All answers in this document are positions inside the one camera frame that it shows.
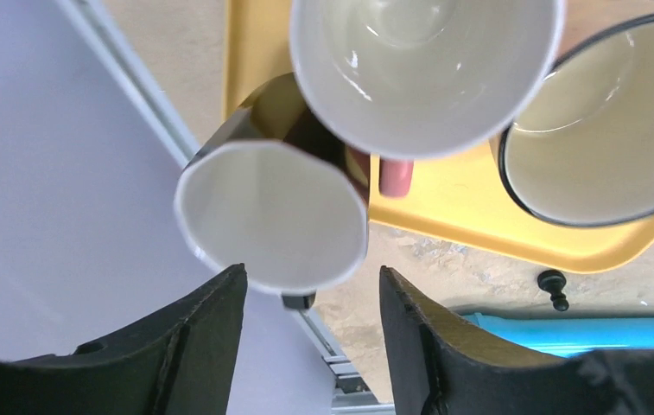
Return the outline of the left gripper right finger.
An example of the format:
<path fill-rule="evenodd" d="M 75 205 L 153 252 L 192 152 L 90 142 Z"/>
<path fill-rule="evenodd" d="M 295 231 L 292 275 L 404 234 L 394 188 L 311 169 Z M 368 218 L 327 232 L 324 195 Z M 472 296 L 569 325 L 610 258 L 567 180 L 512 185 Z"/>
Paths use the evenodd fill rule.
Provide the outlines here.
<path fill-rule="evenodd" d="M 654 414 L 654 349 L 564 359 L 481 329 L 391 267 L 379 289 L 398 414 Z"/>

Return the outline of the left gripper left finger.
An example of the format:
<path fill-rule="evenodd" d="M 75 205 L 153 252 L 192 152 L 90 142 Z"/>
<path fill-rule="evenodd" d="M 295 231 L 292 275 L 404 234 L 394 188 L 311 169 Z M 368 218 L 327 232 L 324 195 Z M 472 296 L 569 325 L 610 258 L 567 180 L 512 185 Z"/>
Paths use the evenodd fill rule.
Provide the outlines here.
<path fill-rule="evenodd" d="M 70 355 L 0 361 L 0 414 L 224 414 L 246 292 L 231 265 Z"/>

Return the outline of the cream enamel mug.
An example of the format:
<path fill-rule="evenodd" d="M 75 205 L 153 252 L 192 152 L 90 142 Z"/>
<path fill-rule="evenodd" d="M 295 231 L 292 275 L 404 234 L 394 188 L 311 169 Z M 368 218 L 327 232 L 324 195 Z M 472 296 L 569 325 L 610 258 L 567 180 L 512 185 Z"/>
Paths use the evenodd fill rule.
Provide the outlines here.
<path fill-rule="evenodd" d="M 560 56 L 492 153 L 505 192 L 544 222 L 609 227 L 654 215 L 654 13 Z"/>

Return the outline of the green mug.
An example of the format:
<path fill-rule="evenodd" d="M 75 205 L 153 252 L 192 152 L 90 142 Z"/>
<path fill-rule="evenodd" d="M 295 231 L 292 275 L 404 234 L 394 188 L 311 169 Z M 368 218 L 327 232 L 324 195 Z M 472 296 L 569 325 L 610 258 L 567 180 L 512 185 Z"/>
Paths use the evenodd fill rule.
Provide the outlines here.
<path fill-rule="evenodd" d="M 282 74 L 255 89 L 184 168 L 175 218 L 205 265 L 241 264 L 252 288 L 307 310 L 365 260 L 367 187 L 357 171 L 295 76 Z"/>

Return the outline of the pink mug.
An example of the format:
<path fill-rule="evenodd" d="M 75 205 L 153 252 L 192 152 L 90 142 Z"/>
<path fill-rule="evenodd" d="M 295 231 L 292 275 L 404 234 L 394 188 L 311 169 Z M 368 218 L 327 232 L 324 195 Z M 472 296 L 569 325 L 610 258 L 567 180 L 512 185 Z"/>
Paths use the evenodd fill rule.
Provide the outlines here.
<path fill-rule="evenodd" d="M 289 52 L 317 118 L 406 196 L 418 160 L 506 127 L 559 48 L 563 1 L 295 1 Z"/>

